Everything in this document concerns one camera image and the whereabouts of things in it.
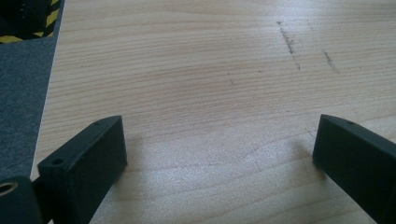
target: gray felt surface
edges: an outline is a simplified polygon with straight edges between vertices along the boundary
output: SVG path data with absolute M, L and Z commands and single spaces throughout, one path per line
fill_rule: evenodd
M 63 4 L 53 37 L 0 45 L 0 179 L 30 176 Z

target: screw hole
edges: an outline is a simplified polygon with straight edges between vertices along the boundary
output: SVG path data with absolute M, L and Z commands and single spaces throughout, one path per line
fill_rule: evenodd
M 52 161 L 52 164 L 54 164 L 54 165 L 59 165 L 59 164 L 61 164 L 62 162 L 64 162 L 64 160 L 62 160 L 62 159 L 55 159 L 55 160 Z
M 0 197 L 10 193 L 18 186 L 17 182 L 7 182 L 0 185 Z

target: yellow stripe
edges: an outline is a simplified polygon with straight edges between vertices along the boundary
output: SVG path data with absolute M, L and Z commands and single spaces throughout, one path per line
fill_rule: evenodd
M 58 13 L 59 13 L 59 8 L 51 12 L 51 14 L 47 17 L 47 27 L 56 21 L 56 18 L 58 17 Z
M 34 35 L 43 36 L 44 32 L 33 33 Z
M 17 42 L 17 41 L 22 41 L 22 39 L 19 39 L 13 35 L 3 35 L 0 36 L 0 42 L 1 43 L 12 43 L 12 42 Z

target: wood grain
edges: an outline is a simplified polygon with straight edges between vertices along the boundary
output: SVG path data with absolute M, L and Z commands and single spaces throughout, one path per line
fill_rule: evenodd
M 311 155 L 322 113 L 396 140 L 395 11 L 67 0 L 34 167 L 120 114 L 129 164 L 92 223 L 373 223 Z

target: dark mark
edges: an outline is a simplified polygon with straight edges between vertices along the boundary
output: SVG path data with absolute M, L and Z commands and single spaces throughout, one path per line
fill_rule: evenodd
M 294 55 L 293 55 L 293 60 L 294 60 L 294 63 L 296 64 L 296 66 L 297 66 L 297 69 L 300 70 L 301 69 L 300 64 L 297 63 L 296 57 L 294 57 Z
M 340 71 L 338 71 L 334 64 L 332 63 L 332 58 L 330 58 L 330 56 L 327 54 L 327 52 L 325 50 L 323 50 L 323 54 L 324 56 L 326 56 L 326 60 L 327 60 L 327 64 L 332 68 L 332 70 L 338 74 L 340 74 Z
M 228 75 L 228 78 L 230 79 L 230 81 L 231 81 L 231 84 L 233 84 L 233 79 L 231 78 L 231 75 L 230 75 L 230 73 L 227 73 L 227 75 Z
M 278 25 L 282 24 L 281 21 L 277 21 L 276 23 L 277 23 Z M 280 33 L 282 34 L 283 39 L 285 40 L 286 45 L 288 46 L 289 53 L 290 53 L 291 57 L 293 58 L 294 63 L 295 63 L 296 66 L 297 66 L 297 69 L 298 69 L 298 70 L 301 70 L 301 66 L 300 66 L 300 64 L 297 62 L 297 59 L 296 59 L 296 57 L 295 57 L 295 55 L 294 55 L 294 53 L 295 53 L 295 50 L 294 50 L 294 48 L 293 48 L 294 40 L 293 40 L 292 38 L 289 37 L 288 32 L 286 32 L 282 27 L 279 28 L 279 31 L 280 31 Z
M 293 49 L 293 44 L 294 44 L 294 40 L 293 39 L 291 39 L 289 36 L 288 36 L 288 33 L 286 32 L 286 31 L 284 31 L 282 28 L 280 28 L 280 33 L 282 34 L 282 36 L 283 36 L 283 39 L 285 40 L 285 43 L 286 43 L 286 45 L 288 46 L 288 48 L 289 48 L 289 53 L 290 54 L 293 54 L 294 53 L 294 49 Z

